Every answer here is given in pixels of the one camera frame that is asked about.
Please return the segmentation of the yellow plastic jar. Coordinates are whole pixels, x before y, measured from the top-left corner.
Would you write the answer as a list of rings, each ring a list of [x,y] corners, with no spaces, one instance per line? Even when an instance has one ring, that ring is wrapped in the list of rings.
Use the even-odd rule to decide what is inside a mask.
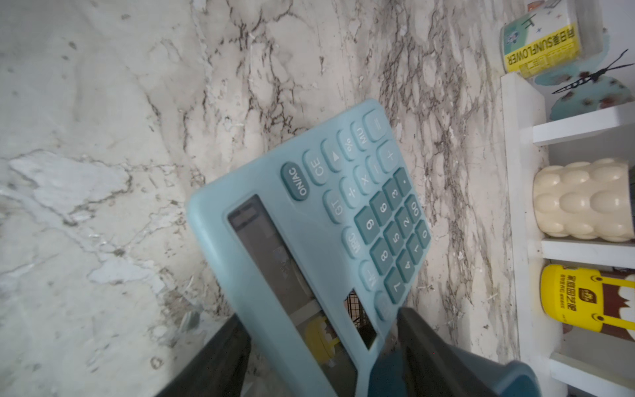
[[[572,327],[634,340],[634,271],[550,264],[542,269],[543,311]]]

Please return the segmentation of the teal plastic storage box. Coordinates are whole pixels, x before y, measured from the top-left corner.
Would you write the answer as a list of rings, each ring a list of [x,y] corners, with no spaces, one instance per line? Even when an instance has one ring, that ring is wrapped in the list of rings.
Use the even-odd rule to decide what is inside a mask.
[[[370,375],[369,396],[541,396],[533,370],[493,362],[455,347],[441,352],[400,347]]]

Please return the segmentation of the light blue calculator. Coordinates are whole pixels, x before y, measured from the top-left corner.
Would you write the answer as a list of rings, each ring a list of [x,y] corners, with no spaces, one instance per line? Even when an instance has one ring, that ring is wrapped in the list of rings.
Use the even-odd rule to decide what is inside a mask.
[[[295,395],[367,395],[432,241],[377,101],[201,188],[188,218],[237,317]]]

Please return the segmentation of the cream bumpy plant pot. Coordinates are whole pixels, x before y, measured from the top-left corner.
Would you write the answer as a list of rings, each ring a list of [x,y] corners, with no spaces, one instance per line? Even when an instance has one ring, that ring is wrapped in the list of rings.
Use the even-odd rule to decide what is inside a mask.
[[[553,238],[611,243],[634,238],[626,160],[545,167],[534,177],[532,204],[537,226]]]

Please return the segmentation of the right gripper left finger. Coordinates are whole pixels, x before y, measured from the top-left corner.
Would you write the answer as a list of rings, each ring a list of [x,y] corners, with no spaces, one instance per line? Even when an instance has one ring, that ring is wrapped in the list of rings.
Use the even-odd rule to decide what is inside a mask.
[[[239,396],[250,355],[251,337],[233,315],[157,396]]]

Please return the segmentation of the white wooden riser shelf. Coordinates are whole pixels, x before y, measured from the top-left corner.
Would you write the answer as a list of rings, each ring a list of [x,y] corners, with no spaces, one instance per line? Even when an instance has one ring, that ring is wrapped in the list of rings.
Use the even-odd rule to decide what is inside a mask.
[[[562,326],[543,312],[539,286],[547,260],[629,268],[634,246],[546,238],[533,213],[532,185],[547,164],[549,145],[632,127],[634,105],[547,122],[545,99],[527,80],[511,73],[501,84],[521,360],[535,371],[545,396],[565,396],[570,386],[598,396],[632,396],[633,380],[560,351]]]

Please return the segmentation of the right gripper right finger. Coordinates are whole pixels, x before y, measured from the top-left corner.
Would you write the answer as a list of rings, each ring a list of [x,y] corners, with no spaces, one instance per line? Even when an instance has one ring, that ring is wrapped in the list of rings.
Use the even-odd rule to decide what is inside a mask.
[[[412,308],[397,315],[408,396],[493,396],[453,350]]]

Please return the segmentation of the sunflower seed can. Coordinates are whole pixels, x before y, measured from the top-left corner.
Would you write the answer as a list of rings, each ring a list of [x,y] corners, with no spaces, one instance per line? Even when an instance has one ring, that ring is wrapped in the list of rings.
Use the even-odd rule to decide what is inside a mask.
[[[552,0],[504,25],[500,49],[506,73],[532,78],[603,51],[598,1]]]

